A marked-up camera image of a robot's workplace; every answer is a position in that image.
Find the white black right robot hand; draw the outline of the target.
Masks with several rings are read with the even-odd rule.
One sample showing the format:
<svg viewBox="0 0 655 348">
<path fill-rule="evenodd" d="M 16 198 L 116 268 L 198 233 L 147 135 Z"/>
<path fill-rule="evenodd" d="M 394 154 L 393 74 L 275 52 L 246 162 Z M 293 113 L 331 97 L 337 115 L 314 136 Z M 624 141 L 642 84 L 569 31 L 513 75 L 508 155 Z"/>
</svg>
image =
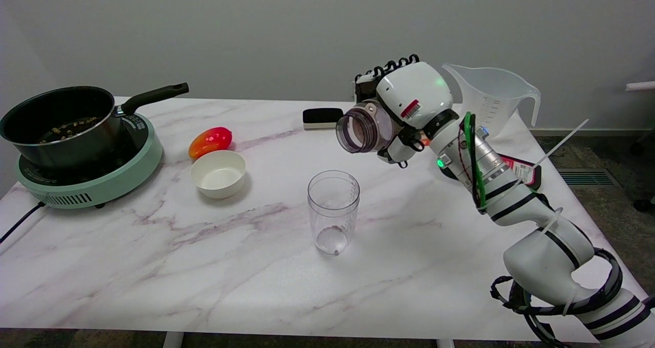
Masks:
<svg viewBox="0 0 655 348">
<path fill-rule="evenodd" d="M 356 75 L 354 99 L 335 128 L 340 145 L 402 168 L 459 118 L 444 77 L 416 54 Z"/>
</svg>

